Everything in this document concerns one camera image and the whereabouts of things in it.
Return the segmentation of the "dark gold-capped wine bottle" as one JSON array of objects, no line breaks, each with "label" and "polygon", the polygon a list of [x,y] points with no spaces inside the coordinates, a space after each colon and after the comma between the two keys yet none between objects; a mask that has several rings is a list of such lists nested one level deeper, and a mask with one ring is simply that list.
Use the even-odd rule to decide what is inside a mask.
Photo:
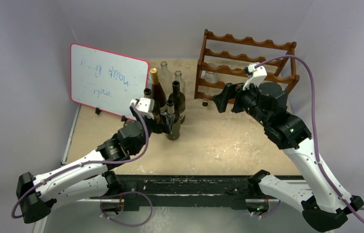
[{"label": "dark gold-capped wine bottle", "polygon": [[158,70],[156,68],[152,68],[150,69],[150,74],[152,78],[153,99],[158,102],[160,111],[165,112],[167,109],[167,99],[159,81]]}]

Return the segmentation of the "clear slim glass bottle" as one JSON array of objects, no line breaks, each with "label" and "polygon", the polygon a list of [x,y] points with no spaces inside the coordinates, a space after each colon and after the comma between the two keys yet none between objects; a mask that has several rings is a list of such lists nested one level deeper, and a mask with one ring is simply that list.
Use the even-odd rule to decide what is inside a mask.
[{"label": "clear slim glass bottle", "polygon": [[172,73],[168,69],[168,63],[166,61],[162,61],[160,63],[160,70],[158,72],[158,77],[162,88],[165,92],[166,97],[168,97],[172,93]]}]

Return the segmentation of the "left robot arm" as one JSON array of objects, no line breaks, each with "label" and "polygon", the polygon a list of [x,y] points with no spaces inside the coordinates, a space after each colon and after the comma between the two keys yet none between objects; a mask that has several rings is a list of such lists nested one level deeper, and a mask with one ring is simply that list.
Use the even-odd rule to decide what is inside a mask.
[{"label": "left robot arm", "polygon": [[13,219],[37,222],[52,209],[76,200],[116,198],[121,191],[113,169],[142,157],[153,133],[170,134],[175,129],[176,114],[155,116],[148,107],[132,104],[135,121],[127,121],[112,137],[82,158],[42,174],[25,172],[18,177]]}]

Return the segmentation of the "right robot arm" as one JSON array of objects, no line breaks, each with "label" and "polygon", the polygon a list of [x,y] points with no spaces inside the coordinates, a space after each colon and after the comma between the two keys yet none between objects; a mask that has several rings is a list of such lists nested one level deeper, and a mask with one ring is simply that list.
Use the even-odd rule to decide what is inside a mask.
[{"label": "right robot arm", "polygon": [[234,100],[233,113],[245,112],[263,126],[267,138],[283,151],[297,167],[308,189],[282,181],[265,170],[249,178],[249,193],[275,197],[298,210],[316,231],[324,233],[340,228],[347,216],[364,205],[359,196],[351,195],[341,185],[314,150],[314,140],[308,127],[299,117],[287,110],[288,95],[276,83],[227,83],[222,92],[213,97],[220,113]]}]

